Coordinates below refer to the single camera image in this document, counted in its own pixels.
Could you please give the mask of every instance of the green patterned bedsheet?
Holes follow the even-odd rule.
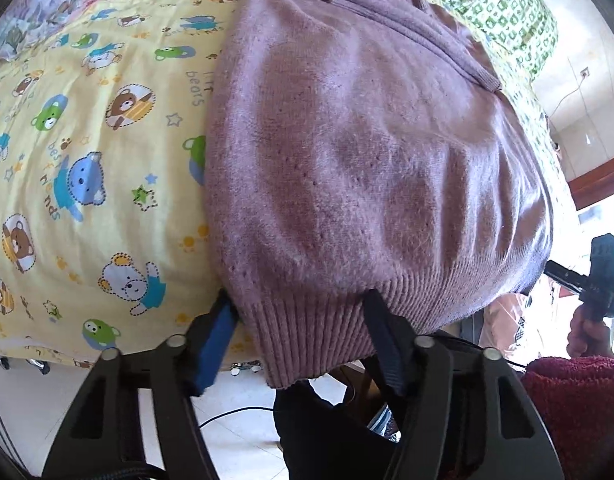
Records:
[[[558,25],[543,0],[439,0],[496,41],[535,78],[558,41]]]

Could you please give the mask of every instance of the wall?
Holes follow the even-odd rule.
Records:
[[[545,2],[560,35],[534,89],[562,147],[565,176],[573,180],[614,157],[614,36],[591,0]],[[590,76],[576,90],[587,67]]]

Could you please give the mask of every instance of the pillow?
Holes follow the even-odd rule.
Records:
[[[57,33],[97,0],[12,0],[0,17],[0,60]]]
[[[440,0],[538,76],[558,41],[558,25],[543,0]]]

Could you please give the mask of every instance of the sweater ribbed hem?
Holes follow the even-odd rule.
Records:
[[[512,260],[526,256],[527,250],[528,247],[522,248]],[[472,291],[464,288],[465,275],[474,268],[487,267],[496,268],[493,262],[463,262],[453,267],[449,277],[420,269],[415,275],[402,274],[367,288],[380,291],[389,310],[410,320],[418,333],[430,333],[488,303],[471,303]],[[498,264],[492,277],[505,270]],[[478,281],[483,285],[482,276]],[[525,288],[526,280],[519,281],[523,282],[520,288]],[[263,292],[257,303],[237,300],[242,320],[256,337],[272,388],[286,388],[297,380],[319,377],[374,353],[361,305],[365,290],[340,295],[291,294],[280,286],[276,291]],[[437,305],[448,303],[447,297],[463,307],[439,309]]]

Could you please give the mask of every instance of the pink sweater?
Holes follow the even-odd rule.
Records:
[[[272,386],[372,353],[367,288],[429,332],[542,272],[535,155],[441,9],[241,0],[214,84],[212,249]]]

